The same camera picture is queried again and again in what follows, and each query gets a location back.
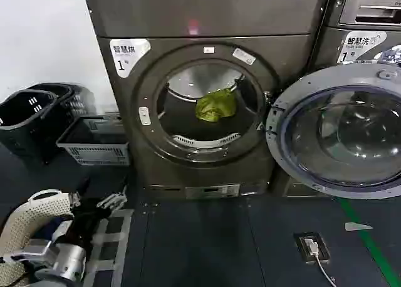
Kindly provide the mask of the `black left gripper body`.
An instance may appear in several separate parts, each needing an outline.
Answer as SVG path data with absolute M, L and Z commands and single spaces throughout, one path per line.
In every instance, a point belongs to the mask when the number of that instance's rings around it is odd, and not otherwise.
M 98 207 L 98 199 L 83 199 L 74 207 L 74 220 L 70 226 L 70 243 L 89 248 L 101 220 L 109 217 L 109 209 Z

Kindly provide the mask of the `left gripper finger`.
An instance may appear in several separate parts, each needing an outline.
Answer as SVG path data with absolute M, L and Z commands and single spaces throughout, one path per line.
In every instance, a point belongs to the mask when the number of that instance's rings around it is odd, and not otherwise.
M 99 209 L 110 210 L 110 211 L 120 210 L 128 201 L 127 195 L 126 195 L 126 189 L 127 189 L 127 187 L 125 186 L 119 192 L 112 193 L 108 197 L 101 200 L 96 205 L 96 207 Z
M 91 181 L 91 179 L 89 177 L 83 179 L 78 184 L 78 187 L 73 192 L 69 193 L 70 206 L 80 206 L 81 205 L 81 199 L 86 194 L 86 192 L 89 188 L 89 185 L 90 185 L 90 181 Z

